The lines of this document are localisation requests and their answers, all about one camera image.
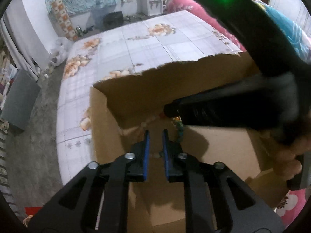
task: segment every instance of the pink floral fabric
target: pink floral fabric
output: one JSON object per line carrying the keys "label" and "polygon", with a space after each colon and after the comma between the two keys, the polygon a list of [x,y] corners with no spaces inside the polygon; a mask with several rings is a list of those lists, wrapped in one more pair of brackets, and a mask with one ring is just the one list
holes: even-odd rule
{"label": "pink floral fabric", "polygon": [[295,220],[306,204],[305,193],[305,189],[289,191],[276,208],[276,213],[281,217],[286,227]]}
{"label": "pink floral fabric", "polygon": [[209,25],[214,27],[221,34],[225,35],[229,40],[232,41],[242,51],[246,51],[245,47],[239,42],[239,40],[229,33],[224,27],[222,27],[215,18],[211,17],[205,9],[201,7],[194,0],[168,0],[166,4],[166,10],[168,13],[173,13],[181,10],[186,10],[193,15],[201,18]]}

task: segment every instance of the plastic bag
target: plastic bag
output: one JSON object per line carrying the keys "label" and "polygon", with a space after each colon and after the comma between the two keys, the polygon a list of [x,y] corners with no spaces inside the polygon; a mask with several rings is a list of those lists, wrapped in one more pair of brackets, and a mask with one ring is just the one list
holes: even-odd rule
{"label": "plastic bag", "polygon": [[55,42],[55,48],[50,51],[49,64],[59,66],[68,57],[68,52],[73,45],[73,41],[65,37],[59,37]]}
{"label": "plastic bag", "polygon": [[65,37],[59,37],[55,42],[56,47],[63,47],[66,52],[69,52],[70,48],[73,46],[73,41],[70,41],[69,39]]}
{"label": "plastic bag", "polygon": [[13,66],[8,59],[4,61],[4,67],[0,69],[0,74],[3,75],[2,81],[9,82],[17,74],[17,68]]}
{"label": "plastic bag", "polygon": [[63,47],[56,47],[50,51],[49,64],[59,66],[68,56],[67,51]]}

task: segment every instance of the white plastic bag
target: white plastic bag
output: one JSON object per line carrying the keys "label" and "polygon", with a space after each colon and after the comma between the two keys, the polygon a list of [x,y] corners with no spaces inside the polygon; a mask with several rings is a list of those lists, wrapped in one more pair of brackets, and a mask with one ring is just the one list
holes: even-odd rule
{"label": "white plastic bag", "polygon": [[50,64],[53,66],[59,66],[63,63],[68,56],[67,51],[63,47],[56,47],[50,51]]}
{"label": "white plastic bag", "polygon": [[73,41],[65,37],[59,37],[55,42],[55,48],[50,51],[49,64],[59,66],[68,57],[68,52],[73,45]]}
{"label": "white plastic bag", "polygon": [[70,41],[69,39],[65,37],[59,37],[55,42],[56,47],[63,47],[66,52],[69,52],[70,48],[73,46],[73,41]]}

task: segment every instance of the metal screw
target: metal screw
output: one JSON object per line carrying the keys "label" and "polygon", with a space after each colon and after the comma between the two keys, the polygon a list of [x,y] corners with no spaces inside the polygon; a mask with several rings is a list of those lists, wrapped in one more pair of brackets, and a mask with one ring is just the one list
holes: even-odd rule
{"label": "metal screw", "polygon": [[95,162],[95,161],[90,162],[88,164],[88,168],[90,168],[90,169],[97,169],[98,166],[99,166],[99,164],[97,162]]}
{"label": "metal screw", "polygon": [[125,158],[126,158],[126,159],[134,159],[134,158],[135,158],[135,154],[129,152],[129,153],[125,154]]}
{"label": "metal screw", "polygon": [[178,158],[180,159],[186,159],[188,157],[188,155],[185,152],[181,152],[180,154],[178,154]]}
{"label": "metal screw", "polygon": [[215,163],[214,163],[214,167],[215,167],[216,169],[222,170],[222,169],[224,169],[225,165],[224,165],[223,162],[215,162]]}

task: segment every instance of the white flower print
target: white flower print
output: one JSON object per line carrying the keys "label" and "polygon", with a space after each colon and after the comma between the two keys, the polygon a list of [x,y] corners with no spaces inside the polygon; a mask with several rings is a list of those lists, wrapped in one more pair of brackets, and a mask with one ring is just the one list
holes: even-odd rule
{"label": "white flower print", "polygon": [[286,211],[292,210],[298,203],[298,196],[295,194],[289,194],[281,201],[279,206],[276,208],[276,213],[278,216],[282,217],[285,215]]}

